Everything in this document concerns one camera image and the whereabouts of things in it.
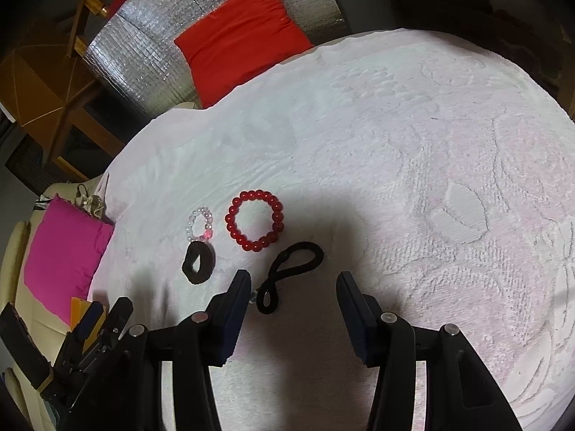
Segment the orange cardboard jewelry box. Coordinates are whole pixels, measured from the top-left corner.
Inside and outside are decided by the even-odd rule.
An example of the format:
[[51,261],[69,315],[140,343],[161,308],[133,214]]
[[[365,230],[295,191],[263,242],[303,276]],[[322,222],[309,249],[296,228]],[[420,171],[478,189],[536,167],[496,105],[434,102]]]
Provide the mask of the orange cardboard jewelry box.
[[[87,313],[92,304],[93,304],[92,302],[77,297],[71,298],[70,324],[69,324],[71,330],[73,330],[80,323],[83,316]],[[96,324],[93,326],[93,329],[85,342],[85,347],[88,347],[96,340],[98,331],[102,327],[104,320],[106,320],[108,309],[106,306],[101,307],[102,307],[102,313],[100,314],[100,318],[96,321]]]

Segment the magenta cushion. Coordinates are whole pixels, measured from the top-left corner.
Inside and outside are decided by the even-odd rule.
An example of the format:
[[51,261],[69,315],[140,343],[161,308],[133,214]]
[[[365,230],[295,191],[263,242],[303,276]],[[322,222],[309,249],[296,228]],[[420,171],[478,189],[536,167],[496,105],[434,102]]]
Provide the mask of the magenta cushion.
[[114,227],[54,196],[33,236],[23,282],[64,324],[71,300],[86,299]]

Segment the beige patterned fabric pouch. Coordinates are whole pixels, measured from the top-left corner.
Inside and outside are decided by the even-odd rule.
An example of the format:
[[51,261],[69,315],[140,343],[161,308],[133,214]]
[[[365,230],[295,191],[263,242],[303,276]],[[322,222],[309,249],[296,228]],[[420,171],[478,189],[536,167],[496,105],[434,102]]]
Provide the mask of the beige patterned fabric pouch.
[[100,196],[86,196],[83,200],[82,208],[86,213],[97,220],[102,220],[105,213],[105,203]]

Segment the pale pink textured bedspread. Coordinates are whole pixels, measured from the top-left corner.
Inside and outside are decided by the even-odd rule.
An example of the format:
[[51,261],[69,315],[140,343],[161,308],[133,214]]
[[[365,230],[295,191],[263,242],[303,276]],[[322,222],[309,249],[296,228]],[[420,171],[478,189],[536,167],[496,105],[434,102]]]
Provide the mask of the pale pink textured bedspread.
[[320,46],[215,106],[178,106],[104,173],[115,231],[89,294],[171,326],[301,240],[313,273],[250,309],[212,373],[226,430],[362,430],[377,372],[335,295],[347,270],[415,326],[460,327],[526,430],[574,394],[574,125],[507,59],[452,36]]

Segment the silver foil insulation sheet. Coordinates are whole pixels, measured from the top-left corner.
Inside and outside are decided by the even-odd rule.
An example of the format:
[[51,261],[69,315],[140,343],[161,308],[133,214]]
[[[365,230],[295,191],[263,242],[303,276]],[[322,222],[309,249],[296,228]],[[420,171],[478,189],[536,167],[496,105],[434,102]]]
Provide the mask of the silver foil insulation sheet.
[[[200,102],[174,40],[225,0],[127,0],[84,57],[103,84],[148,122],[182,102]],[[350,32],[336,0],[282,0],[315,45]]]

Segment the wooden side table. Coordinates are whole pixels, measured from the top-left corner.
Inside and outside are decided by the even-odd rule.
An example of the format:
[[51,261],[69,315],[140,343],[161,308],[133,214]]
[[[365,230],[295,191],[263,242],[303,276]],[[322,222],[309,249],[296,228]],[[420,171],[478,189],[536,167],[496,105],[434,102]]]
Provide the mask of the wooden side table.
[[1,106],[42,150],[42,165],[85,181],[103,173],[124,147],[88,110],[103,93],[68,37],[32,19],[1,58]]

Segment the red cushion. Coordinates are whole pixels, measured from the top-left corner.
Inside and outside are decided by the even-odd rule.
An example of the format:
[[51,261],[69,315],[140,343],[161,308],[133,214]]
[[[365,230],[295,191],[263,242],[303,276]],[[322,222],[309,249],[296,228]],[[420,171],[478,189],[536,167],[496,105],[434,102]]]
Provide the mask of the red cushion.
[[204,108],[314,47],[282,0],[226,0],[182,32],[174,44],[189,65]]

